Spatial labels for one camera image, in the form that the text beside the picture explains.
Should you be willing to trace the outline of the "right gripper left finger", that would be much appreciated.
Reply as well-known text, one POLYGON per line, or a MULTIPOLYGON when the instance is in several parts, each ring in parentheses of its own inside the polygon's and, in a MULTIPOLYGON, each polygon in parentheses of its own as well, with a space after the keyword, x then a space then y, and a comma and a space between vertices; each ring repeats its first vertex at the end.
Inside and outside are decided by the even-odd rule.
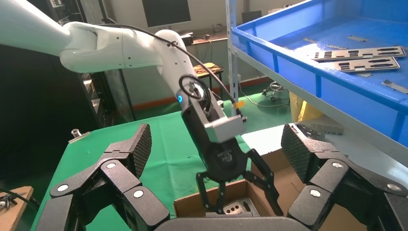
POLYGON ((131 230, 155 230, 170 213, 140 180, 151 148, 151 129, 145 123, 131 138, 110 144, 95 164, 51 189, 36 230, 84 231, 107 206, 131 230))

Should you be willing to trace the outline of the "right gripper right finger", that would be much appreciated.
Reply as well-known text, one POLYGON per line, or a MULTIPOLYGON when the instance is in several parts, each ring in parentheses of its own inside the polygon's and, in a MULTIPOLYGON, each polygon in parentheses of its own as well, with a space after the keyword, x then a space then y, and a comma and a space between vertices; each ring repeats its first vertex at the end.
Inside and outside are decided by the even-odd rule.
POLYGON ((281 148, 305 184, 287 216, 318 230, 334 205, 347 209, 369 231, 408 228, 408 191, 358 166, 331 143, 308 138, 293 123, 283 128, 281 148))

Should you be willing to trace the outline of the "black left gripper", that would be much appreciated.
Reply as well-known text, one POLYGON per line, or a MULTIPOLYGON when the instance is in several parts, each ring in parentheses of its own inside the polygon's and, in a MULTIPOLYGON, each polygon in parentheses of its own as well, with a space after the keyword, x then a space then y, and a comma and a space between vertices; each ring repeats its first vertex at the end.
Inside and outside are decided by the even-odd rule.
POLYGON ((275 215, 283 216, 278 204, 279 193, 274 185, 274 173, 255 149, 245 153, 239 147, 236 137, 244 132, 243 120, 239 115, 227 117, 216 103, 187 102, 182 104, 182 119, 206 168, 204 172, 196 174, 196 182, 207 212, 225 214, 226 182, 243 174, 247 181, 264 191, 275 215), (263 177, 246 171, 248 158, 263 177), (209 202, 204 178, 219 183, 215 205, 209 202))

